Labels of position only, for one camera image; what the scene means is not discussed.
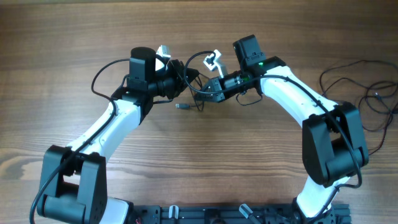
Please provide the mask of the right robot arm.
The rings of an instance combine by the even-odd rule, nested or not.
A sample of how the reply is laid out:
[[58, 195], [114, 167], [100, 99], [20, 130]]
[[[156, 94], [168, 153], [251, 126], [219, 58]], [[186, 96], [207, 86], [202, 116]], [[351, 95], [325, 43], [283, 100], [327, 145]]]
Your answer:
[[295, 198], [298, 222], [315, 223], [331, 212], [331, 202], [342, 188], [363, 183], [361, 168], [369, 162], [359, 110], [321, 96], [300, 81], [279, 57], [267, 58], [255, 35], [233, 43], [240, 69], [228, 73], [219, 50], [203, 60], [218, 77], [209, 79], [195, 97], [220, 103], [249, 89], [276, 101], [302, 128], [302, 162], [308, 174]]

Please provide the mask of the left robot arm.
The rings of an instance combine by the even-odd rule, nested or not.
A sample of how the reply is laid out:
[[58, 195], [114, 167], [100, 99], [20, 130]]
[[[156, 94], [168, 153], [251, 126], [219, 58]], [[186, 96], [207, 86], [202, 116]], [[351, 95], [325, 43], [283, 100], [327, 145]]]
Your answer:
[[155, 97], [171, 102], [200, 73], [173, 60], [164, 45], [133, 48], [126, 62], [129, 72], [111, 96], [104, 95], [109, 105], [100, 118], [67, 146], [46, 150], [30, 223], [36, 215], [65, 223], [140, 221], [132, 202], [108, 196], [107, 162], [156, 105]]

